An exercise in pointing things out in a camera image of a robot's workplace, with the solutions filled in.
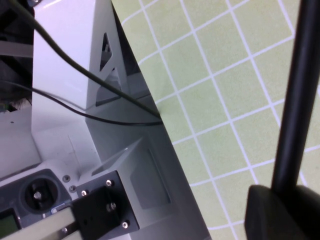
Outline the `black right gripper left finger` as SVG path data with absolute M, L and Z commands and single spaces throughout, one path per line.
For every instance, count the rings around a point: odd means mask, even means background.
M 282 209 L 277 195 L 268 187 L 249 187 L 245 211 L 244 228 L 248 240 L 276 240 L 278 210 Z

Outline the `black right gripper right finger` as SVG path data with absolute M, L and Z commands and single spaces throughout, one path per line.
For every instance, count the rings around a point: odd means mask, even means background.
M 320 239 L 320 195 L 297 185 L 291 198 L 291 215 L 310 240 Z

